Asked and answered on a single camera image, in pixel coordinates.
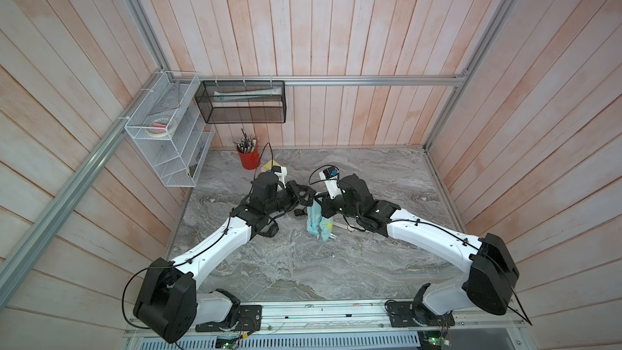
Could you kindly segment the teal microfiber cloth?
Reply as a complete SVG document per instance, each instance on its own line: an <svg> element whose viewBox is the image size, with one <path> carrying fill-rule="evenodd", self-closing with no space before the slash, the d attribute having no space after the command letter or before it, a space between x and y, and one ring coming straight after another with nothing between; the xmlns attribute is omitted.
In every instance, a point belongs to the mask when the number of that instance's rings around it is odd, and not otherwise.
<svg viewBox="0 0 622 350"><path fill-rule="evenodd" d="M307 231L312 235L328 241L332 235L333 220L322 215L322 207L314 202L311 207L307 208Z"/></svg>

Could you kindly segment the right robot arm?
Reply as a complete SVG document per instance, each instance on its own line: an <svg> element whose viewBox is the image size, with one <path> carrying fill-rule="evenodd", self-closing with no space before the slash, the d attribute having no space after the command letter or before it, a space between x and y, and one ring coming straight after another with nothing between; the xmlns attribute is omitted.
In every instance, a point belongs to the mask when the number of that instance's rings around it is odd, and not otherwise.
<svg viewBox="0 0 622 350"><path fill-rule="evenodd" d="M316 197L324 217L340 214L353 219L356 231L413 244L460 271L442 283L421 286L409 306L414 322L421 326L451 322L454 311L471 307L493 315L509 310L519 271L499 236L489 233L479 238L423 220L397 204L374 199L364 180L355 174L340 177L335 167L318 175L327 188Z"/></svg>

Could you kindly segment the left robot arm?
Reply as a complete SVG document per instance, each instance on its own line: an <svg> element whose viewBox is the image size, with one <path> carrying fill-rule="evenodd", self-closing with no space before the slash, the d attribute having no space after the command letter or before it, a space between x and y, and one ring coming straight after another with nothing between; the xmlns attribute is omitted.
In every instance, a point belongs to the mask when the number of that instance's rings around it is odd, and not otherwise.
<svg viewBox="0 0 622 350"><path fill-rule="evenodd" d="M152 330L169 344L178 342L192 327L240 328L239 299L223 288L200 293L199 286L239 247L257 236L275 236L277 219L296 207L312 206L315 194L311 186L282 182L277 173L260 173L214 233L186 253L170 261L157 259L142 270L133 326Z"/></svg>

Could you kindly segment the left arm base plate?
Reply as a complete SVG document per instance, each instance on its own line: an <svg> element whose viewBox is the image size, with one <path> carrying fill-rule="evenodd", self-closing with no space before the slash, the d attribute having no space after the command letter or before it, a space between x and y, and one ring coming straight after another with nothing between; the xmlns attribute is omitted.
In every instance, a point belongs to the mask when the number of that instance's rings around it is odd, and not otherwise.
<svg viewBox="0 0 622 350"><path fill-rule="evenodd" d="M256 332L262 325L262 305L234 306L223 322L206 322L195 327L196 332L233 334Z"/></svg>

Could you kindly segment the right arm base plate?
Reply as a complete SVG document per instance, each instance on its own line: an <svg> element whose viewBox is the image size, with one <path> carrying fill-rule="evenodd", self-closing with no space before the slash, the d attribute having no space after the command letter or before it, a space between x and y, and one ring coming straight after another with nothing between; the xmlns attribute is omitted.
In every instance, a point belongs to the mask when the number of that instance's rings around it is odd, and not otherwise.
<svg viewBox="0 0 622 350"><path fill-rule="evenodd" d="M415 301L387 300L384 307L393 328L453 327L455 325L455 318L451 312L436 315L423 304Z"/></svg>

